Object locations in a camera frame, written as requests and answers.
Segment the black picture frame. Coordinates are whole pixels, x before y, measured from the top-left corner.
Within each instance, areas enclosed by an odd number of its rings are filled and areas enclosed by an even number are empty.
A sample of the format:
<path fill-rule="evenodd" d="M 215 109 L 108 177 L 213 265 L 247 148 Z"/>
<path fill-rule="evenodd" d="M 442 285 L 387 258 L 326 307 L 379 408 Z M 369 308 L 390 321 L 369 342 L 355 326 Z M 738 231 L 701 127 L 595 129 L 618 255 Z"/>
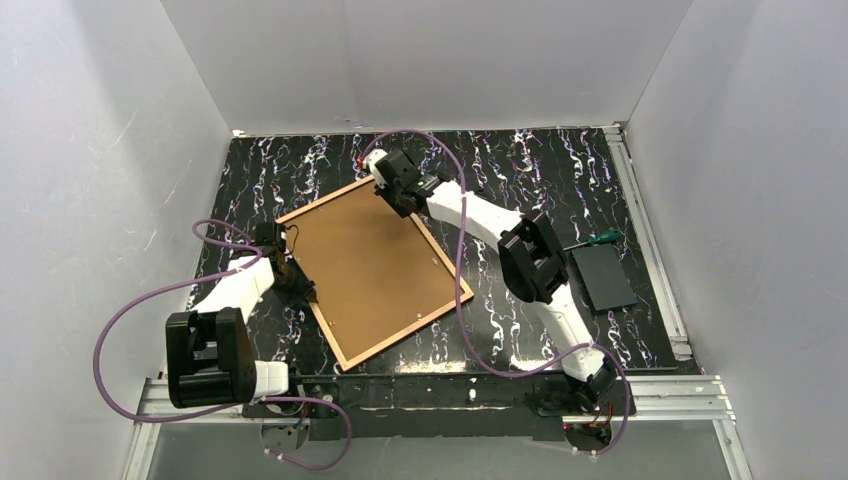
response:
<path fill-rule="evenodd" d="M 310 308 L 348 371 L 474 296 L 416 215 L 402 218 L 368 176 L 279 218 L 315 284 Z"/>

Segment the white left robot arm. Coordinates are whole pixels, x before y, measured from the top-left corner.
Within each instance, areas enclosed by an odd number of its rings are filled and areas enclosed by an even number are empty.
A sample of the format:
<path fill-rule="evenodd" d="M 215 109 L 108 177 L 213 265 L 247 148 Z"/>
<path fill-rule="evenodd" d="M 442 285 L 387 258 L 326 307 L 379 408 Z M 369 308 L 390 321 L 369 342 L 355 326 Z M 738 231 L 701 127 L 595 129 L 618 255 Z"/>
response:
<path fill-rule="evenodd" d="M 192 310 L 172 314 L 165 325 L 168 393 L 173 406 L 190 408 L 247 403 L 289 390 L 283 361 L 255 358 L 247 321 L 269 291 L 290 308 L 316 300 L 291 252 L 288 228 L 260 223 L 249 249 L 233 253 L 228 275 Z"/>

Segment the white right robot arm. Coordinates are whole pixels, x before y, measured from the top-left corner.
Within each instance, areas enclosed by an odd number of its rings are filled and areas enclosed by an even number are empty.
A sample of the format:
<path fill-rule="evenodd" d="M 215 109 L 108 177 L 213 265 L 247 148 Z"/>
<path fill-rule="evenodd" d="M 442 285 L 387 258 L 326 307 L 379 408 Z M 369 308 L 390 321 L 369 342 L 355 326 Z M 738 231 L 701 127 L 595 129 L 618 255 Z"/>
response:
<path fill-rule="evenodd" d="M 402 150 L 373 149 L 361 163 L 374 178 L 376 195 L 399 216 L 449 223 L 496 249 L 506 287 L 541 320 L 562 355 L 573 408 L 590 411 L 605 401 L 616 368 L 593 345 L 575 303 L 566 251 L 546 214 L 497 206 L 459 179 L 422 170 Z"/>

